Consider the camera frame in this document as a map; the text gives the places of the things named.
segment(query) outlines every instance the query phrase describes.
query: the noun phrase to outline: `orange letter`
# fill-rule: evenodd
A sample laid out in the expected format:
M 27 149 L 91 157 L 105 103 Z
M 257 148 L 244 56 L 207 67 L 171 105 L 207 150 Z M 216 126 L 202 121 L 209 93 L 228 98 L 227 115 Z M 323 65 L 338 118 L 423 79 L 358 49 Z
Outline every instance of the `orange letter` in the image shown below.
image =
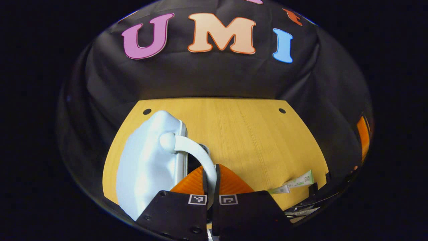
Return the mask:
M 235 37 L 235 42 L 230 50 L 240 54 L 254 54 L 253 26 L 256 22 L 247 18 L 235 18 L 225 27 L 212 13 L 195 13 L 189 16 L 195 21 L 195 34 L 193 44 L 187 48 L 190 52 L 208 52 L 213 45 L 208 43 L 208 34 L 211 35 L 219 50 L 226 49 L 230 40 Z

